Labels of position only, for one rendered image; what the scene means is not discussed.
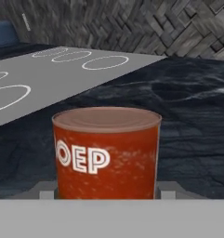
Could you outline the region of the red food can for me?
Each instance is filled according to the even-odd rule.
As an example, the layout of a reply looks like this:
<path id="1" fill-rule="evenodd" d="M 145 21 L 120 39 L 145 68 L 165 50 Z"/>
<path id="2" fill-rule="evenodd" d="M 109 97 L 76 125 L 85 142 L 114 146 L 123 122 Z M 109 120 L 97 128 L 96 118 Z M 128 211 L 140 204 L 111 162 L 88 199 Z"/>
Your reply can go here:
<path id="1" fill-rule="evenodd" d="M 162 116 L 87 107 L 52 117 L 61 199 L 155 197 Z"/>

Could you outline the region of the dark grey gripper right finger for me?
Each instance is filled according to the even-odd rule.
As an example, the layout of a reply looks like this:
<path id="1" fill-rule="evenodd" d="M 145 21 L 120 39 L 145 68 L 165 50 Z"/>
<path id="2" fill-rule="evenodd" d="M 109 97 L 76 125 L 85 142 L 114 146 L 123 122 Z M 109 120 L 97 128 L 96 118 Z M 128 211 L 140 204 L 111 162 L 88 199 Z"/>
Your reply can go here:
<path id="1" fill-rule="evenodd" d="M 175 181 L 158 181 L 156 183 L 156 198 L 161 200 L 202 200 L 203 196 L 184 190 Z"/>

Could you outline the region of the blue cupboard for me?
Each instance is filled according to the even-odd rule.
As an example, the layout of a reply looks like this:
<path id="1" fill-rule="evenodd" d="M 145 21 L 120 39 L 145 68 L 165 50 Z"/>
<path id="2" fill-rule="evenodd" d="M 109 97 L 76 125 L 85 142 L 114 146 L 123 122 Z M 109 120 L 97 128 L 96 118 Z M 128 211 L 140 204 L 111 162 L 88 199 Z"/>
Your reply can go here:
<path id="1" fill-rule="evenodd" d="M 0 47 L 13 46 L 19 42 L 17 32 L 10 21 L 0 21 Z"/>

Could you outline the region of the grey hob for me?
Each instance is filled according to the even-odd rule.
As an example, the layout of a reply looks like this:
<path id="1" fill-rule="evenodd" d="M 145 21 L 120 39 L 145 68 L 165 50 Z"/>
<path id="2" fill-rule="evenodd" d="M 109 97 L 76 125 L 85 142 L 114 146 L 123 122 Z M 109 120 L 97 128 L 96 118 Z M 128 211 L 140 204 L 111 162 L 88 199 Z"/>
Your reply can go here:
<path id="1" fill-rule="evenodd" d="M 2 59 L 0 126 L 160 59 L 62 46 Z"/>

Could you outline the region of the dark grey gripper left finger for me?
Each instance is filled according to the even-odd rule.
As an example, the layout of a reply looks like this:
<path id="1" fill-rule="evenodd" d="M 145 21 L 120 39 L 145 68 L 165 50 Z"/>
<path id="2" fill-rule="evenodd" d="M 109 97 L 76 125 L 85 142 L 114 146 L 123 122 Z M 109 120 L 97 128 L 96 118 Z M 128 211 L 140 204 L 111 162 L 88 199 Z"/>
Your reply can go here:
<path id="1" fill-rule="evenodd" d="M 20 195 L 21 199 L 54 199 L 57 193 L 56 181 L 38 182 L 33 188 Z"/>

